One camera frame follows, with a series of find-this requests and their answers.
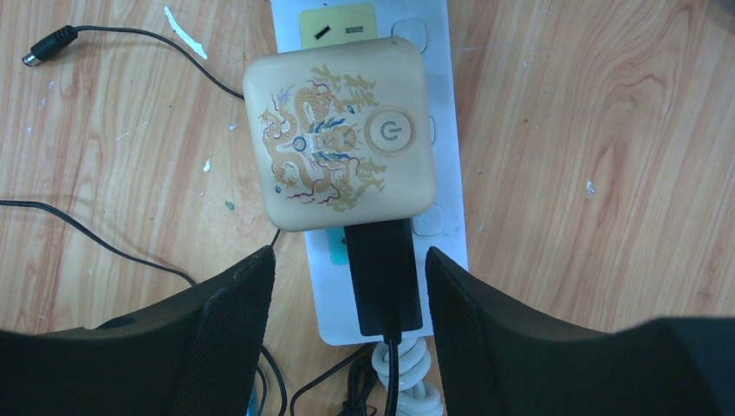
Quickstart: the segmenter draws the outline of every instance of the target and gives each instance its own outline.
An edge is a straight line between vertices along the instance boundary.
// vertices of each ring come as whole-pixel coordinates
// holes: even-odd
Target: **power outlet socket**
[[[378,37],[375,8],[371,3],[306,10],[298,18],[303,49]]]

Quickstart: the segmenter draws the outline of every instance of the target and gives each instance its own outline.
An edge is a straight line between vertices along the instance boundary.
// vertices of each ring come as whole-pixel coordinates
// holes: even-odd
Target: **wooden tabletop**
[[[201,280],[274,231],[243,103],[141,36],[86,32],[54,62],[20,60],[65,24],[178,41],[164,5],[235,89],[276,52],[262,0],[0,3],[0,198],[55,205]],[[472,273],[606,331],[735,313],[735,3],[453,0],[449,12]],[[93,328],[186,288],[39,211],[0,209],[0,254],[0,327],[24,333]],[[265,343],[293,393],[354,348],[319,338],[302,235],[276,255]],[[297,414],[335,414],[345,389],[340,373]],[[371,402],[384,400],[377,387]]]

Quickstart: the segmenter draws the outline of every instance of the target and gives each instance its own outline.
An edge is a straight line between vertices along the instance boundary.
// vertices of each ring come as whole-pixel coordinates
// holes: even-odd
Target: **metal connector tip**
[[[41,63],[41,60],[36,58],[36,56],[33,54],[27,54],[23,57],[23,63],[26,67],[34,67]]]

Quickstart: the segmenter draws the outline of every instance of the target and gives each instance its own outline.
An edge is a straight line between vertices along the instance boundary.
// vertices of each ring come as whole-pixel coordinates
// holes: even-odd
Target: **power button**
[[[398,152],[408,146],[412,137],[411,121],[397,108],[378,109],[367,120],[367,138],[382,152]]]

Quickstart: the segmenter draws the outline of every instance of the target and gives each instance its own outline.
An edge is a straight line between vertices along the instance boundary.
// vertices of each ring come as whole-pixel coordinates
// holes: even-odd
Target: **beige square device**
[[[424,66],[397,37],[265,56],[243,79],[265,212],[285,231],[410,218],[436,196]]]

